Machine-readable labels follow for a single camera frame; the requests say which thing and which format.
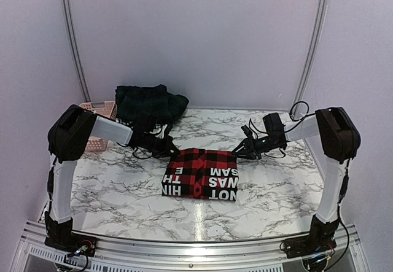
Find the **green plaid skirt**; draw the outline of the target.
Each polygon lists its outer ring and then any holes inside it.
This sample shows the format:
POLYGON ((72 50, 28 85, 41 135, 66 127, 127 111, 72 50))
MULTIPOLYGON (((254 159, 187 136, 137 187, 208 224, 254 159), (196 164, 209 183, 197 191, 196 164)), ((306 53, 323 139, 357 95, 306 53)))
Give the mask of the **green plaid skirt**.
POLYGON ((115 89, 117 118, 135 122, 144 114, 152 115, 163 123, 174 123, 182 117, 189 99, 174 95, 165 85, 155 87, 118 86, 115 89))

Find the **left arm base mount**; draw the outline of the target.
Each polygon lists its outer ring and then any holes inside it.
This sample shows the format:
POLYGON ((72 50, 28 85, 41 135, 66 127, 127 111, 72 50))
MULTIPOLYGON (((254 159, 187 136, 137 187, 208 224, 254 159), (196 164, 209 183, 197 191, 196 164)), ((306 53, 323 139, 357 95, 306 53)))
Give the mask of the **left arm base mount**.
POLYGON ((44 243, 46 246, 65 251, 72 255, 77 255, 76 251, 86 246, 87 250, 80 251, 79 253, 93 257, 98 239, 93 236, 67 233, 62 235, 47 235, 44 243))

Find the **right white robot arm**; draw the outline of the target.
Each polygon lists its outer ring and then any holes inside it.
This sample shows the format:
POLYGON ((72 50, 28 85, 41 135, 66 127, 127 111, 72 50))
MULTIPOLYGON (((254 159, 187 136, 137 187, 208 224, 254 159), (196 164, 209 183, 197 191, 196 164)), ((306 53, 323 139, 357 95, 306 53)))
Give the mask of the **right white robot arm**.
POLYGON ((327 160, 324 189, 319 207, 313 215, 306 236, 287 239, 284 246, 294 251, 296 246, 317 252, 331 243, 342 222, 341 202, 349 182, 349 164, 360 147, 360 133, 342 107, 318 109, 312 114, 286 126, 279 114, 270 113, 263 118, 262 138, 256 139, 250 125, 242 126, 246 138, 232 151, 238 158, 259 160, 273 149, 286 149, 288 143, 319 136, 327 160))

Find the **red black plaid shirt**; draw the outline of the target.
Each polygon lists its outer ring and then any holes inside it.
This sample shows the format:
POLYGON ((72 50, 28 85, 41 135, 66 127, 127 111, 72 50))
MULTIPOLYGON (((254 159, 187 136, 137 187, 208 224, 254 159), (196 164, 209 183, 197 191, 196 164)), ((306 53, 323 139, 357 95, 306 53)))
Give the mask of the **red black plaid shirt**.
POLYGON ((190 148, 170 158, 161 194, 235 202, 238 182, 237 158, 232 152, 190 148))

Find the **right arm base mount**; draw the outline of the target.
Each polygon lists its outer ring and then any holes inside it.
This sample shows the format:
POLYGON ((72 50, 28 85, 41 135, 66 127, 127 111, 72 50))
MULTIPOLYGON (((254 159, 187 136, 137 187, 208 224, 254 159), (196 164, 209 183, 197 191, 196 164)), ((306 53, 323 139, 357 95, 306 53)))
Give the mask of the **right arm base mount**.
POLYGON ((334 237, 313 240, 309 236, 299 236, 285 239, 279 248, 286 253, 287 258, 296 258, 332 251, 336 246, 334 237))

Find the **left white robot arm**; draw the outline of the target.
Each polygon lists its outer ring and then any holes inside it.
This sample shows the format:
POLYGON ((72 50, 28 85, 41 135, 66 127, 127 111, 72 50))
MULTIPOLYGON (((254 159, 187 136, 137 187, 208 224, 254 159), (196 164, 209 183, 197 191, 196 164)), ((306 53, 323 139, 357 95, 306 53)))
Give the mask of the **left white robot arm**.
POLYGON ((72 232, 72 181, 77 162, 91 137, 144 149, 154 158, 179 154, 167 130, 155 132, 153 122, 153 117, 144 116, 127 126, 75 104, 67 108, 48 133, 52 161, 47 182, 50 202, 45 213, 48 239, 66 251, 73 250, 79 242, 72 232))

